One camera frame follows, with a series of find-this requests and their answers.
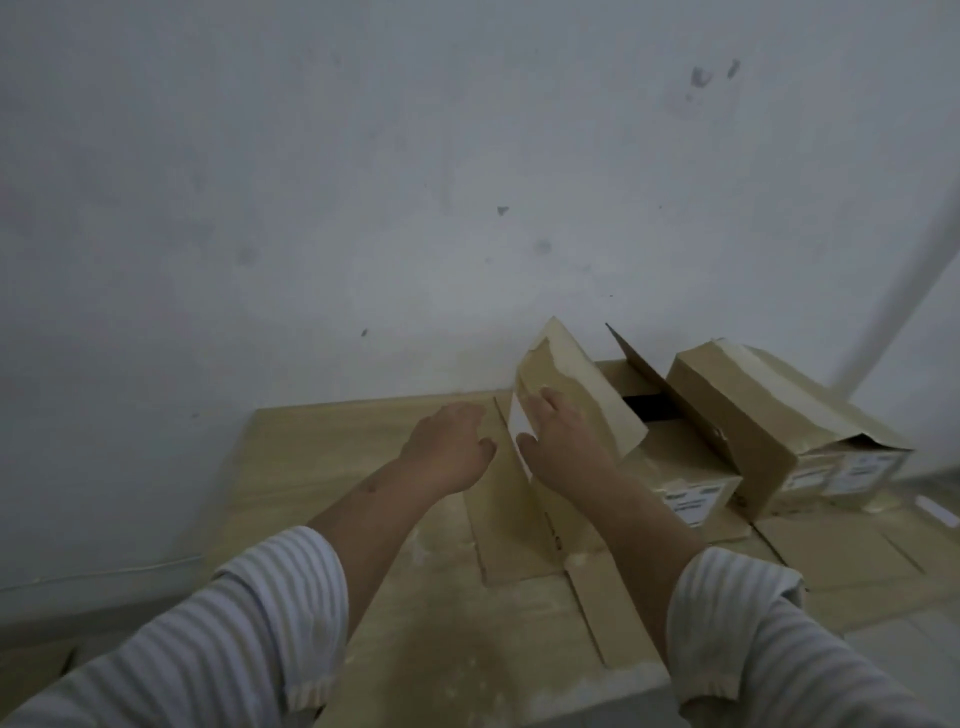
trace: cardboard box flap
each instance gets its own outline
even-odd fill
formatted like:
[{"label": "cardboard box flap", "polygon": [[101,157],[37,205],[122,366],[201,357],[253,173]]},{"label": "cardboard box flap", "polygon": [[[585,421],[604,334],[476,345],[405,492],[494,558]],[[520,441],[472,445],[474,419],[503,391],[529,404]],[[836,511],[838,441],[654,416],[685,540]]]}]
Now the cardboard box flap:
[{"label": "cardboard box flap", "polygon": [[909,449],[889,427],[769,352],[715,339],[679,353],[677,360],[796,454],[861,435],[884,447]]},{"label": "cardboard box flap", "polygon": [[619,470],[653,488],[665,487],[671,482],[688,487],[740,480],[686,420],[650,423],[647,436],[627,454]]},{"label": "cardboard box flap", "polygon": [[782,359],[776,358],[763,349],[754,349],[753,347],[746,347],[746,349],[749,349],[774,372],[796,384],[820,404],[838,412],[841,417],[856,428],[856,435],[865,435],[885,448],[913,449],[910,441],[898,432],[880,420],[871,417],[855,404],[837,397],[823,384],[801,374]]},{"label": "cardboard box flap", "polygon": [[549,386],[567,395],[583,412],[594,435],[618,460],[647,434],[646,425],[557,318],[547,322],[520,361],[516,381],[522,394],[537,393]]},{"label": "cardboard box flap", "polygon": [[627,357],[630,365],[661,392],[669,393],[671,388],[670,385],[666,383],[666,379],[664,379],[656,369],[650,366],[642,356],[636,353],[636,350],[630,346],[620,334],[614,331],[610,324],[607,324],[607,328],[610,330],[610,333],[613,334],[613,338],[616,339],[616,343],[619,345],[623,355]]}]

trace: white wall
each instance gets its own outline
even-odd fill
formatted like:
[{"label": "white wall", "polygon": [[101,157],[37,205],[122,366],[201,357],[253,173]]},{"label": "white wall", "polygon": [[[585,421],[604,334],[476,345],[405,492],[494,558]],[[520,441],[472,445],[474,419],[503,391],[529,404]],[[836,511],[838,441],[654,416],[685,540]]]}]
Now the white wall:
[{"label": "white wall", "polygon": [[254,408],[503,385],[551,314],[832,381],[958,202],[939,0],[11,0],[0,54],[4,585],[195,553]]}]

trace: sleeve cuff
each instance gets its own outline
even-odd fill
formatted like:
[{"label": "sleeve cuff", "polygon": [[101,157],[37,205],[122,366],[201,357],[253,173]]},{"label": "sleeve cuff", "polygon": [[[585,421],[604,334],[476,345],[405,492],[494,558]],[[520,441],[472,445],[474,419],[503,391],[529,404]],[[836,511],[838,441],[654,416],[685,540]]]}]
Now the sleeve cuff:
[{"label": "sleeve cuff", "polygon": [[296,526],[248,548],[214,573],[259,599],[276,640],[286,712],[325,705],[347,647],[349,604],[340,559],[312,528]]},{"label": "sleeve cuff", "polygon": [[784,596],[803,606],[797,571],[711,547],[684,569],[667,610],[667,659],[683,706],[698,697],[736,700],[760,621]]}]

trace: dark mark on wall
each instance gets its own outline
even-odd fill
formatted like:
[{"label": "dark mark on wall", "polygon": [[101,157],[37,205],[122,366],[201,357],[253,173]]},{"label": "dark mark on wall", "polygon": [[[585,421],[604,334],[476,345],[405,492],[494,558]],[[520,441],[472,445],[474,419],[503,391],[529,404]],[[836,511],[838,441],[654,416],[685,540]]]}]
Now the dark mark on wall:
[{"label": "dark mark on wall", "polygon": [[712,71],[707,71],[699,65],[693,66],[693,72],[690,74],[690,85],[695,88],[706,88],[712,79]]},{"label": "dark mark on wall", "polygon": [[256,248],[241,248],[237,251],[236,257],[238,265],[242,265],[244,268],[250,268],[256,265],[256,261],[260,259],[260,252]]}]

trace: white striped shirt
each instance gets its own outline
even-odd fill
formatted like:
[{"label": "white striped shirt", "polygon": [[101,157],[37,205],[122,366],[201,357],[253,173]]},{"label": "white striped shirt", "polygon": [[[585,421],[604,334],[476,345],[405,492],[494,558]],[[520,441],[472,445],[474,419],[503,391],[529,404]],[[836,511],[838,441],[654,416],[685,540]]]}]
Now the white striped shirt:
[{"label": "white striped shirt", "polygon": [[[694,726],[943,726],[800,609],[798,573],[723,548],[684,570],[667,615]],[[116,651],[70,672],[5,726],[309,725],[344,659],[347,583],[306,526],[248,549]]]}]

